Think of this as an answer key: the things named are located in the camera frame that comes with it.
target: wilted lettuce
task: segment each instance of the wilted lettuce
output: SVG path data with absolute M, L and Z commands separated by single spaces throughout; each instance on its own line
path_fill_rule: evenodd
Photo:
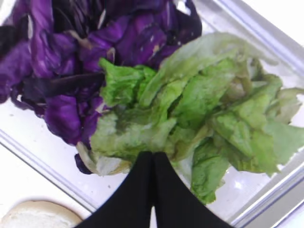
M 105 158 L 118 159 L 112 168 L 122 161 L 131 166 L 140 151 L 163 151 L 205 204 L 216 199 L 230 165 L 278 172 L 304 145 L 304 129 L 288 125 L 303 90 L 281 90 L 280 78 L 266 74 L 258 59 L 275 63 L 228 33 L 182 46 L 158 72 L 102 59 L 101 95 L 112 109 L 99 117 L 86 153 L 94 159 L 85 163 L 101 174 L 97 164 Z

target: bread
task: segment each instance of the bread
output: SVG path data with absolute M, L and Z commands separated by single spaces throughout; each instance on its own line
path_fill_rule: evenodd
M 0 228 L 73 228 L 81 222 L 70 210 L 45 201 L 15 206 L 1 220 Z

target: salad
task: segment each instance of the salad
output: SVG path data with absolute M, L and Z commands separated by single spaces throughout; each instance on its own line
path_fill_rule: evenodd
M 0 102 L 76 146 L 83 173 L 163 151 L 208 204 L 229 166 L 271 176 L 304 145 L 304 90 L 247 41 L 202 35 L 191 0 L 18 0 L 0 33 Z

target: black object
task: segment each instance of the black object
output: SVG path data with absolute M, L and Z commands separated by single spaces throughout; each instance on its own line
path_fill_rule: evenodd
M 121 186 L 76 228 L 230 228 L 187 189 L 163 152 L 142 152 Z

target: clear plastic container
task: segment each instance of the clear plastic container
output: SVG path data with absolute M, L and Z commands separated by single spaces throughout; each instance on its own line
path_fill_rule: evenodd
M 11 0 L 4 0 L 0 20 L 9 12 Z M 204 33 L 227 31 L 249 40 L 279 62 L 264 65 L 268 72 L 282 77 L 286 87 L 304 87 L 304 50 L 240 0 L 195 0 Z M 304 127 L 304 108 L 292 124 Z M 124 174 L 100 177 L 84 175 L 76 167 L 72 146 L 52 135 L 42 119 L 22 111 L 10 101 L 0 105 L 0 144 L 4 145 L 90 211 L 102 205 L 126 177 Z M 238 172 L 229 168 L 225 185 L 216 192 L 217 200 L 208 207 L 222 219 L 240 227 L 256 217 L 293 183 L 304 176 L 304 153 L 297 153 L 282 172 L 265 174 Z

